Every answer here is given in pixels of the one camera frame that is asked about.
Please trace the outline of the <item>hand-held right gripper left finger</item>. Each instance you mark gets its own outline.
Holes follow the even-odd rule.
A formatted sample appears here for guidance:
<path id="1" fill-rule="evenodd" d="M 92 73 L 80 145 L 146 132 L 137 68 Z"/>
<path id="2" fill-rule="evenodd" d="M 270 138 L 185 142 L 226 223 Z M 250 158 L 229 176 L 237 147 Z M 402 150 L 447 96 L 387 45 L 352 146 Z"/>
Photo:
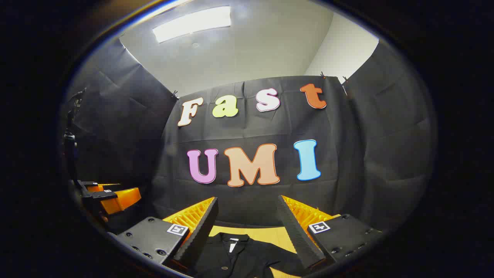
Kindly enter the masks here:
<path id="1" fill-rule="evenodd" d="M 218 215 L 210 197 L 164 219 L 147 217 L 116 235 L 116 241 L 159 267 L 188 270 L 198 260 Z"/>

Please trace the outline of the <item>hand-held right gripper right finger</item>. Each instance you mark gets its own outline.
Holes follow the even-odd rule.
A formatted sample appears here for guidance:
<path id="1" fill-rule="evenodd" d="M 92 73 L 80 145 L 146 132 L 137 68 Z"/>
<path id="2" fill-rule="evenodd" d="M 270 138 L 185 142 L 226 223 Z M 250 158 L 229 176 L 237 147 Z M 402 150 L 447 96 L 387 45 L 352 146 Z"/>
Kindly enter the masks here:
<path id="1" fill-rule="evenodd" d="M 311 271 L 344 266 L 382 239 L 381 231 L 350 214 L 329 215 L 283 195 L 276 206 L 302 266 Z"/>

